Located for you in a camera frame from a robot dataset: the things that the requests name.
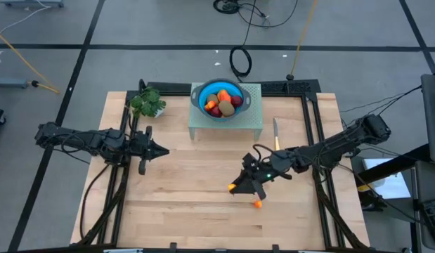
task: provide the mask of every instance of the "yellow cable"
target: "yellow cable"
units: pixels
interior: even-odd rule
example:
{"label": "yellow cable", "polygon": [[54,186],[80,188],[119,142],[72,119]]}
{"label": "yellow cable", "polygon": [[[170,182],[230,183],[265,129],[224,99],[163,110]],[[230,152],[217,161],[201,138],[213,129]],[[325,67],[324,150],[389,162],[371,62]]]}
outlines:
{"label": "yellow cable", "polygon": [[4,41],[5,42],[5,44],[9,47],[9,48],[11,48],[11,50],[13,50],[13,52],[15,53],[15,54],[17,54],[18,56],[19,56],[19,58],[31,69],[31,70],[33,70],[33,72],[35,73],[35,74],[37,74],[39,77],[41,77],[47,84],[50,84],[51,86],[49,86],[49,85],[42,85],[42,84],[39,84],[39,86],[41,86],[41,87],[43,87],[43,88],[45,88],[45,89],[48,89],[48,90],[50,90],[50,91],[53,91],[54,93],[56,93],[56,94],[59,94],[60,92],[59,92],[59,90],[57,90],[57,88],[55,88],[51,83],[50,83],[50,81],[49,80],[47,80],[47,78],[45,78],[45,76],[43,75],[43,74],[41,74],[41,73],[39,73],[29,62],[27,62],[27,60],[25,60],[25,58],[23,58],[23,56],[14,48],[14,46],[12,46],[5,38],[3,38],[3,36],[1,36],[0,35],[0,39],[2,40],[2,41]]}
{"label": "yellow cable", "polygon": [[300,35],[299,44],[297,46],[297,51],[295,52],[294,65],[292,66],[292,70],[290,71],[290,74],[294,74],[295,65],[297,64],[297,60],[299,58],[300,46],[301,46],[301,43],[303,42],[304,37],[306,36],[306,30],[308,29],[308,25],[313,18],[314,9],[316,8],[316,5],[317,5],[317,0],[314,0],[313,6],[311,7],[311,11],[309,12],[309,15],[308,15],[308,20],[306,21],[306,24],[304,25],[303,32],[301,32],[301,35]]}

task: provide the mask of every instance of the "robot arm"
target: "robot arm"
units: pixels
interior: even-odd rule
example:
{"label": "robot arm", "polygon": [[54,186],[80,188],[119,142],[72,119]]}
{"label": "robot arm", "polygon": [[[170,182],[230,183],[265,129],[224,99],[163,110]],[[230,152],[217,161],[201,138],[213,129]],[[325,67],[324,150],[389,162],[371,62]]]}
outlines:
{"label": "robot arm", "polygon": [[297,173],[307,171],[313,164],[318,165],[318,168],[334,168],[344,153],[363,143],[384,142],[390,134],[390,129],[379,115],[368,115],[357,119],[354,125],[344,131],[315,145],[273,151],[267,162],[248,153],[243,158],[243,170],[231,184],[230,193],[257,193],[262,200],[266,197],[262,184],[273,181],[277,176],[292,179],[291,175],[286,174],[290,168]]}
{"label": "robot arm", "polygon": [[[145,133],[137,131],[127,140],[125,134],[116,129],[77,131],[59,127],[53,122],[39,125],[34,137],[36,144],[42,148],[61,145],[64,152],[83,150],[91,155],[100,155],[105,163],[119,165],[128,156],[140,157],[139,174],[145,173],[145,161],[169,154],[169,150],[156,144],[151,139],[152,128],[148,126]],[[75,150],[64,150],[64,146]]]}

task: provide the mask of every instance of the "wooden tabletop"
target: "wooden tabletop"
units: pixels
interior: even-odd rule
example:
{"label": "wooden tabletop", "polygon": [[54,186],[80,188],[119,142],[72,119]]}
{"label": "wooden tabletop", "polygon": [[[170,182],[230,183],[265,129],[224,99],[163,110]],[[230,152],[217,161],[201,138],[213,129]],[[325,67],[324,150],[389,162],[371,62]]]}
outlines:
{"label": "wooden tabletop", "polygon": [[[100,129],[119,128],[125,95],[108,93]],[[164,114],[157,119],[140,118],[138,129],[144,131],[151,125],[154,140],[170,149],[170,154],[147,163],[145,176],[138,174],[140,159],[132,159],[118,247],[166,248],[177,242],[178,248],[189,249],[271,249],[272,244],[281,249],[325,249],[311,170],[291,172],[291,181],[279,178],[265,183],[267,198],[256,209],[252,205],[255,195],[228,193],[228,184],[242,169],[242,157],[248,152],[256,155],[253,132],[197,129],[192,141],[188,133],[190,98],[162,99],[167,102]],[[273,148],[273,118],[277,117],[281,148],[308,144],[300,98],[263,98],[262,103],[264,130],[257,143]],[[319,93],[318,104],[325,137],[339,133],[342,126],[335,95]],[[317,141],[310,103],[309,110]],[[341,163],[350,166],[348,160]],[[100,157],[92,158],[85,189],[103,167]],[[87,197],[85,232],[103,211],[110,171],[95,182]],[[336,168],[332,176],[342,218],[369,245],[353,174]],[[327,216],[332,244],[337,245],[332,219]],[[108,242],[113,221],[113,217],[108,221]],[[79,241],[78,217],[71,241]]]}

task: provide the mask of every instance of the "green plant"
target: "green plant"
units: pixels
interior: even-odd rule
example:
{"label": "green plant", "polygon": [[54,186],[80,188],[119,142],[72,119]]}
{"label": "green plant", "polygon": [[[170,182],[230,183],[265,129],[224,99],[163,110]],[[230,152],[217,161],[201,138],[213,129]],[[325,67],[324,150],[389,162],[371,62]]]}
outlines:
{"label": "green plant", "polygon": [[160,100],[160,91],[147,87],[141,94],[131,99],[130,106],[133,108],[134,115],[154,117],[158,110],[166,108],[166,102]]}

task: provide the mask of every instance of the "knife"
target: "knife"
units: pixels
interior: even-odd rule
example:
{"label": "knife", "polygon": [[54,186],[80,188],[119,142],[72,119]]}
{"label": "knife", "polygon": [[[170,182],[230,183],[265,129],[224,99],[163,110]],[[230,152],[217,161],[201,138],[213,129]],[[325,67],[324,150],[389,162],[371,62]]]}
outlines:
{"label": "knife", "polygon": [[275,150],[279,150],[280,143],[278,142],[278,124],[276,118],[273,118],[273,135],[275,136]]}

